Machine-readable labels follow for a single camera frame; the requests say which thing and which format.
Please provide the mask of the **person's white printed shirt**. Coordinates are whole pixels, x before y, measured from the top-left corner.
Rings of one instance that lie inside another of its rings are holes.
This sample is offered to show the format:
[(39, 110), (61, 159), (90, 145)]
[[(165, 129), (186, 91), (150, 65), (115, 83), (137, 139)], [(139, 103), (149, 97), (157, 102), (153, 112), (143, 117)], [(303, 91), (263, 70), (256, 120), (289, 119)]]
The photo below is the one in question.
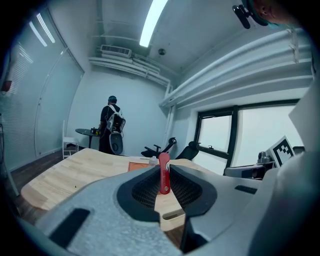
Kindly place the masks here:
[(320, 80), (289, 115), (305, 151), (282, 165), (249, 256), (320, 256)]

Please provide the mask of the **black office chair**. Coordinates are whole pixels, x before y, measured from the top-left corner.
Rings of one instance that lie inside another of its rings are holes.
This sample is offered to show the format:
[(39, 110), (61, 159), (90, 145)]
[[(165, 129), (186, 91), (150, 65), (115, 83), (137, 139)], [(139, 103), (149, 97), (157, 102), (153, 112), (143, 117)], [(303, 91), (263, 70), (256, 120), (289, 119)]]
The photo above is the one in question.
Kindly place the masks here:
[(141, 152), (141, 155), (146, 157), (146, 158), (152, 158), (152, 157), (156, 157), (157, 159), (159, 158), (159, 155), (161, 153), (169, 153), (170, 149), (177, 143), (177, 140), (175, 137), (171, 137), (168, 140), (168, 145), (161, 151), (161, 147), (154, 144), (153, 146), (156, 147), (156, 150), (153, 150), (149, 147), (144, 147), (145, 151)]
[(188, 146), (186, 146), (183, 151), (175, 158), (176, 160), (179, 159), (187, 159), (192, 161), (197, 154), (199, 153), (199, 142), (190, 141)]

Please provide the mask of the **white stool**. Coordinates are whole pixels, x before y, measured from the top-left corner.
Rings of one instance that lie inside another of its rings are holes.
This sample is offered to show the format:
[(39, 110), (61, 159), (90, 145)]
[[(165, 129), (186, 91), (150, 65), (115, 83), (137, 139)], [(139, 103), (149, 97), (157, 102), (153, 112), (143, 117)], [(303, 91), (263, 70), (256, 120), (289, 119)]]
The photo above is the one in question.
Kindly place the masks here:
[[(68, 149), (68, 145), (72, 144), (74, 149)], [(62, 123), (62, 159), (68, 158), (72, 154), (79, 151), (79, 140), (74, 137), (66, 136), (66, 121)]]

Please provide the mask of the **white hard-shell backpack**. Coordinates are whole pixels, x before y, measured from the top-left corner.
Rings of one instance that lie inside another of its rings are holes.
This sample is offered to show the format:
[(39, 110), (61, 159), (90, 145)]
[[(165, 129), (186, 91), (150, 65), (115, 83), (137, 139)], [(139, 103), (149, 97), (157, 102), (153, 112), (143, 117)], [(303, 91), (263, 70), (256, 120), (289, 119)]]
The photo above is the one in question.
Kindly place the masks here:
[(113, 114), (105, 118), (106, 129), (110, 131), (109, 143), (112, 152), (115, 155), (120, 155), (123, 152), (123, 128), (126, 124), (126, 120), (123, 118), (121, 112), (116, 111), (113, 105), (109, 105), (109, 108), (113, 111)]

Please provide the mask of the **red object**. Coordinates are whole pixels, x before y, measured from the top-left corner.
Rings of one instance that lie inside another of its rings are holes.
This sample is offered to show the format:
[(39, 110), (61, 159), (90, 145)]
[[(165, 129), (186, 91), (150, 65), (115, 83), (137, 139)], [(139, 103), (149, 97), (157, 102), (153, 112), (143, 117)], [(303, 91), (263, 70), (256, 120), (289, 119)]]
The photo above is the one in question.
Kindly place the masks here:
[(161, 153), (158, 156), (159, 166), (160, 166), (160, 193), (162, 195), (167, 195), (170, 193), (170, 171), (169, 171), (169, 162), (170, 156), (168, 153)]

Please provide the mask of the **orange brown desk tray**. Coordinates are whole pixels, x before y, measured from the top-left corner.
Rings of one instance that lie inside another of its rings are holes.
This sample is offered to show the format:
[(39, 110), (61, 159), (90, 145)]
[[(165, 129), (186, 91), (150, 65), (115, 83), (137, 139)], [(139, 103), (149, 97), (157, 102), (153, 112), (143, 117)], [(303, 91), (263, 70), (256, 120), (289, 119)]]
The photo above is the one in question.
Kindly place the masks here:
[(140, 170), (149, 167), (148, 163), (140, 163), (140, 162), (129, 162), (128, 164), (128, 172)]

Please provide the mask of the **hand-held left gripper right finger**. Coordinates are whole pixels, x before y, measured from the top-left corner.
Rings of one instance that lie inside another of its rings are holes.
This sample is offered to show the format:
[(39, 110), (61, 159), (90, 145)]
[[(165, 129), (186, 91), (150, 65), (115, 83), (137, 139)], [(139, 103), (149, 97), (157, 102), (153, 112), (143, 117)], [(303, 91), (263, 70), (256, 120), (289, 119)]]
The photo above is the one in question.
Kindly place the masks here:
[(170, 186), (185, 213), (180, 248), (169, 256), (251, 256), (263, 181), (170, 166)]

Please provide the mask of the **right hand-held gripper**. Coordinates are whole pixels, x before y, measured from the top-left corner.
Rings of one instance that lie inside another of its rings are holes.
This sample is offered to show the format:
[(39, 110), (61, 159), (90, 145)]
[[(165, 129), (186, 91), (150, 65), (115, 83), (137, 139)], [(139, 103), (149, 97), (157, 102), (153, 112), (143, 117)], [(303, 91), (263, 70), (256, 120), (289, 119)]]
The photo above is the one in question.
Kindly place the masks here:
[(286, 136), (266, 151), (258, 154), (256, 165), (228, 167), (223, 171), (223, 175), (234, 178), (253, 178), (262, 180), (266, 172), (270, 169), (280, 168), (287, 160), (295, 156)]

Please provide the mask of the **white air vent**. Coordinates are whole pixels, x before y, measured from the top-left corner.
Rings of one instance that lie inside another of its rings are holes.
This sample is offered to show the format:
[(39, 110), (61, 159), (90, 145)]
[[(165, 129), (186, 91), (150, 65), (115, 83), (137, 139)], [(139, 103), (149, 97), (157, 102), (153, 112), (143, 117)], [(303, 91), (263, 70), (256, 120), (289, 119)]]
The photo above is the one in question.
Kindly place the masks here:
[(123, 58), (130, 58), (132, 56), (132, 50), (124, 47), (102, 44), (100, 51), (103, 54), (114, 55)]

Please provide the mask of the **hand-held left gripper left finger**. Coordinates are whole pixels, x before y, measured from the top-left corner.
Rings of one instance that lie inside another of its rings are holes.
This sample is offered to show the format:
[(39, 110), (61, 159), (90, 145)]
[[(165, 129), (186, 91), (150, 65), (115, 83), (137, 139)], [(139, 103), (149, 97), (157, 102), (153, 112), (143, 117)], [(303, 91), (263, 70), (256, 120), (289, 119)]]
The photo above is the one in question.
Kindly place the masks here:
[(160, 169), (94, 181), (42, 216), (37, 227), (75, 256), (180, 256), (155, 211)]

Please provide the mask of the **round black table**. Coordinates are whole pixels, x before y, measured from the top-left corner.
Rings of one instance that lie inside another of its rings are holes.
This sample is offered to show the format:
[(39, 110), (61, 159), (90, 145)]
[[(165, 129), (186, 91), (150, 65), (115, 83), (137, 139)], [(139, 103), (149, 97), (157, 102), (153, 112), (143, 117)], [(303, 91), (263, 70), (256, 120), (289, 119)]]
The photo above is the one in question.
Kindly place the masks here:
[(88, 143), (88, 147), (89, 147), (89, 148), (91, 148), (93, 137), (100, 137), (100, 136), (92, 136), (92, 135), (91, 135), (91, 128), (90, 128), (90, 129), (77, 128), (75, 131), (76, 131), (78, 134), (81, 134), (81, 135), (84, 135), (84, 136), (88, 136), (88, 137), (89, 137), (89, 143)]

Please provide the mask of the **long ceiling light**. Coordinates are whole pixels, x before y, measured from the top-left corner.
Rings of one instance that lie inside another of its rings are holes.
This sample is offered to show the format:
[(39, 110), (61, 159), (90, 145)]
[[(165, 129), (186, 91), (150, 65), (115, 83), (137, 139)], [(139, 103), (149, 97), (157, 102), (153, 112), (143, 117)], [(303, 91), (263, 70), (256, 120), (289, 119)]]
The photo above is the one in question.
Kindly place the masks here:
[(168, 0), (152, 0), (140, 36), (140, 46), (149, 47), (153, 32), (167, 2)]

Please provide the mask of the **black window frame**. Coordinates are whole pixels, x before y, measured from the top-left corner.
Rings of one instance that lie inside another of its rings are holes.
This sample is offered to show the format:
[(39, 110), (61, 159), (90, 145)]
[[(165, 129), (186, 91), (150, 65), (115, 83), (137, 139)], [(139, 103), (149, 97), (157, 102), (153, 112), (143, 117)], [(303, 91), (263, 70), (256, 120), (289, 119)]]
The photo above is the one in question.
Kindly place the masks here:
[[(225, 167), (229, 168), (235, 158), (236, 146), (240, 134), (240, 111), (251, 109), (264, 109), (264, 108), (276, 108), (276, 107), (288, 107), (295, 106), (298, 103), (298, 99), (286, 99), (286, 100), (274, 100), (260, 103), (250, 103), (243, 105), (234, 105), (229, 107), (223, 107), (218, 109), (200, 111), (197, 114), (196, 127), (194, 134), (194, 141), (199, 144), (198, 148), (201, 152), (205, 152), (209, 155), (215, 156), (220, 159), (226, 160)], [(218, 150), (212, 145), (205, 147), (200, 142), (200, 135), (202, 129), (202, 122), (205, 119), (230, 117), (230, 135), (228, 137), (228, 145), (226, 151)]]

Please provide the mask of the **white ceiling pipes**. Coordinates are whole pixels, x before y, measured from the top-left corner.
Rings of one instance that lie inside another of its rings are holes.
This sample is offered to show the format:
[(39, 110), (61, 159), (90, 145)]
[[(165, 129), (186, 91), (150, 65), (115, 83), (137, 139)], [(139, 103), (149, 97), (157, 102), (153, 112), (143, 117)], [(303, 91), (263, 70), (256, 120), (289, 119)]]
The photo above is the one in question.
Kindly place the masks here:
[(165, 94), (153, 102), (161, 108), (185, 108), (219, 97), (242, 98), (259, 94), (284, 94), (298, 90), (299, 98), (312, 80), (311, 43), (302, 29), (286, 29), (243, 45), (195, 73), (177, 88), (170, 80), (138, 66), (115, 58), (90, 57), (93, 68), (141, 75), (150, 82), (162, 84)]

